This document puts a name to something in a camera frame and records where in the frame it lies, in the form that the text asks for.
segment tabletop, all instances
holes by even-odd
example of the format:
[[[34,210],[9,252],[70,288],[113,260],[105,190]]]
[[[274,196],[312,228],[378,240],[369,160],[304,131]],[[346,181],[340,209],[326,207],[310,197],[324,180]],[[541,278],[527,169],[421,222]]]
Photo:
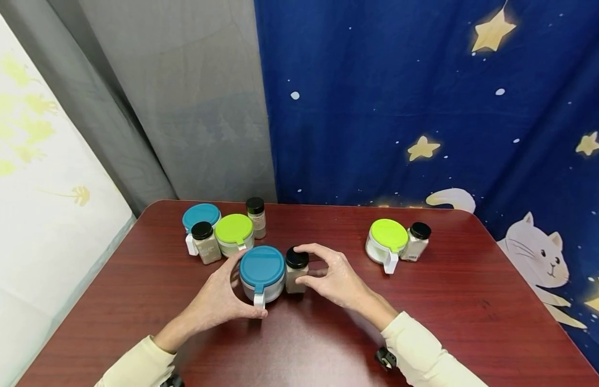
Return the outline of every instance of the tabletop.
[[[150,205],[68,314],[19,386],[93,386],[125,351],[184,309],[221,262],[189,256],[182,215],[197,202]],[[222,215],[242,203],[215,203]],[[257,245],[285,252],[320,243],[394,308],[407,311],[489,386],[599,386],[599,377],[478,221],[445,209],[267,204]],[[417,262],[392,276],[364,243],[380,218],[433,230]],[[191,386],[404,386],[373,359],[379,333],[308,289],[283,293],[263,321],[231,321],[194,337],[178,355]]]

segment gray curtain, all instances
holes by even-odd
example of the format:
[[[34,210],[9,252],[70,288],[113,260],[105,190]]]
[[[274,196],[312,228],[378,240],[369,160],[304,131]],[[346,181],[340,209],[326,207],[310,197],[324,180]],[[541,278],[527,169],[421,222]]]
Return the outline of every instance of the gray curtain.
[[[252,0],[0,0],[138,214],[159,199],[275,202]]]

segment cat ear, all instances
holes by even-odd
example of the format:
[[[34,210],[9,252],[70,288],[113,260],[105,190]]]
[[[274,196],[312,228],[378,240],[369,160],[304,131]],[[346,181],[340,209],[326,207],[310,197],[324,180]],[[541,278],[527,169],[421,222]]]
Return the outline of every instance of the cat ear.
[[[531,215],[531,211],[527,213],[527,215],[523,218],[523,221],[533,225],[533,215]]]
[[[559,247],[559,251],[563,249],[564,241],[561,239],[559,232],[553,232],[551,235],[549,235],[549,239],[552,240],[557,247]]]

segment cartoon cat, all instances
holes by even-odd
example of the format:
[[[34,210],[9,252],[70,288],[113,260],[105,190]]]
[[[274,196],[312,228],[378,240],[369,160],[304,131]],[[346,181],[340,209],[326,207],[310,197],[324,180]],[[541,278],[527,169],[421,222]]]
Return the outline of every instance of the cartoon cat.
[[[435,192],[426,198],[426,203],[450,204],[455,209],[470,213],[475,210],[475,200],[461,188]],[[580,321],[555,308],[569,307],[570,302],[542,289],[559,288],[568,282],[568,267],[561,254],[564,242],[558,232],[546,235],[534,226],[533,215],[528,212],[522,220],[510,226],[506,237],[497,244],[556,321],[580,329],[587,328]]]

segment blue lid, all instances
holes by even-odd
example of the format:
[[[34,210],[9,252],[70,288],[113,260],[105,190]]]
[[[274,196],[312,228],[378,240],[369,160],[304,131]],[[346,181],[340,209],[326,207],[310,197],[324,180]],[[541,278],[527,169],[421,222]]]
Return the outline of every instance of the blue lid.
[[[284,257],[271,246],[255,247],[241,259],[239,275],[254,286],[254,293],[263,293],[266,286],[274,285],[284,275]]]
[[[190,232],[192,226],[199,223],[199,221],[208,221],[211,225],[214,225],[219,219],[220,211],[215,205],[202,203],[185,211],[183,221],[184,227]]]

